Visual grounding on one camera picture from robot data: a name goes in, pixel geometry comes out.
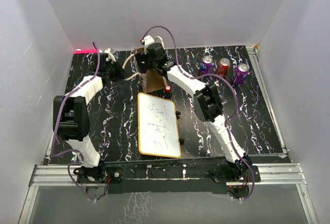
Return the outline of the brown canvas bag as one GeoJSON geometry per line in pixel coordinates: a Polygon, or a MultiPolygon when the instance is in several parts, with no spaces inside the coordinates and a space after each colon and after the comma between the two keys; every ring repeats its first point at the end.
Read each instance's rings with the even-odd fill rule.
{"type": "MultiPolygon", "coordinates": [[[[160,36],[156,36],[154,40],[155,42],[159,40],[160,44],[164,46],[163,39],[160,36]]],[[[127,63],[131,62],[131,60],[133,60],[135,66],[135,53],[141,52],[143,49],[146,50],[144,46],[142,46],[141,48],[136,48],[135,51],[131,53],[130,56],[124,61],[122,68],[125,69],[127,63]]],[[[136,70],[136,73],[128,77],[126,81],[132,80],[135,77],[139,78],[144,93],[151,93],[154,91],[163,90],[167,85],[166,79],[160,76],[156,70],[148,70],[146,74],[142,74],[136,70]]]]}

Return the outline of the purple fanta can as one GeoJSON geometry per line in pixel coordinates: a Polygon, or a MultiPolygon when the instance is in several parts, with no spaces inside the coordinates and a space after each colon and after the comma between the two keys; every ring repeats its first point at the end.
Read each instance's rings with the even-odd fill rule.
{"type": "Polygon", "coordinates": [[[209,74],[213,66],[213,59],[209,55],[205,55],[201,58],[199,66],[199,75],[209,74]]]}

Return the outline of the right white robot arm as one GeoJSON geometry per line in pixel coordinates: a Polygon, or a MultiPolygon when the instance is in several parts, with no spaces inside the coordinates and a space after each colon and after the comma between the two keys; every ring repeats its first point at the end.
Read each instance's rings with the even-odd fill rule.
{"type": "Polygon", "coordinates": [[[209,126],[217,138],[230,167],[230,176],[236,181],[247,177],[252,169],[252,161],[229,128],[228,121],[233,116],[226,118],[223,115],[218,87],[199,81],[199,77],[188,74],[178,62],[168,59],[160,43],[155,42],[146,48],[135,49],[134,56],[139,72],[156,70],[159,76],[178,85],[193,98],[195,115],[209,126]]]}

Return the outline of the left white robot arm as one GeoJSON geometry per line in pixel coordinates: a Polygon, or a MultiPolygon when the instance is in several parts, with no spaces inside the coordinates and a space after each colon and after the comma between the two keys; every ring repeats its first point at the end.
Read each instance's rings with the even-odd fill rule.
{"type": "Polygon", "coordinates": [[[81,83],[53,100],[51,156],[57,158],[74,152],[81,165],[90,168],[89,177],[95,182],[102,182],[107,170],[99,165],[101,156],[89,136],[88,104],[107,83],[123,80],[127,75],[114,57],[112,49],[98,52],[96,56],[95,68],[83,77],[81,83]]]}

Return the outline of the red can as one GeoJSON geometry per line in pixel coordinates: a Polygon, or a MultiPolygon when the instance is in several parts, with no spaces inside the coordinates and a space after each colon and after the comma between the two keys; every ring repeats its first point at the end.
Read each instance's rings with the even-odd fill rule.
{"type": "Polygon", "coordinates": [[[230,60],[221,58],[217,64],[216,74],[225,78],[230,68],[230,60]]]}

